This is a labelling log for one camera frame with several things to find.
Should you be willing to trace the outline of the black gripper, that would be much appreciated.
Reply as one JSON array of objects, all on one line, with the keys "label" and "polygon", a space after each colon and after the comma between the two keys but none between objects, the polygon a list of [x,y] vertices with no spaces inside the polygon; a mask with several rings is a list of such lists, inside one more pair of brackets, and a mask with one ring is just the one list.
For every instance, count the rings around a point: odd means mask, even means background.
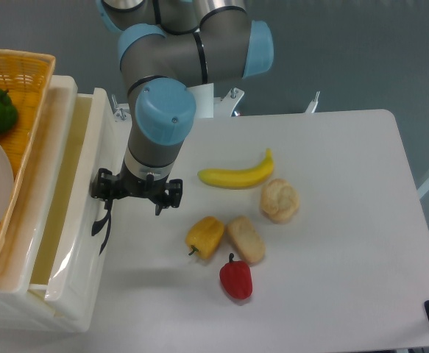
[{"label": "black gripper", "polygon": [[183,181],[165,176],[156,180],[154,174],[147,174],[143,179],[133,175],[123,165],[121,173],[113,174],[106,168],[100,168],[91,183],[91,197],[104,201],[106,217],[110,217],[112,200],[134,197],[148,199],[155,205],[155,215],[162,210],[178,208],[182,199]]}]

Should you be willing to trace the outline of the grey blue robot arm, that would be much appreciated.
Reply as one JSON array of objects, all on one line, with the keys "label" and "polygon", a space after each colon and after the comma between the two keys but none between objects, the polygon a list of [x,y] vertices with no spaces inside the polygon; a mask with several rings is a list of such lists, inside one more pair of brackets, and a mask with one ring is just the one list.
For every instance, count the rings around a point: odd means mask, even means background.
[{"label": "grey blue robot arm", "polygon": [[156,211],[178,207],[182,181],[169,174],[191,131],[190,89],[267,72],[272,33],[243,1],[98,1],[105,25],[118,32],[118,66],[132,127],[121,170],[102,169],[91,195],[111,210],[116,199],[148,199]]}]

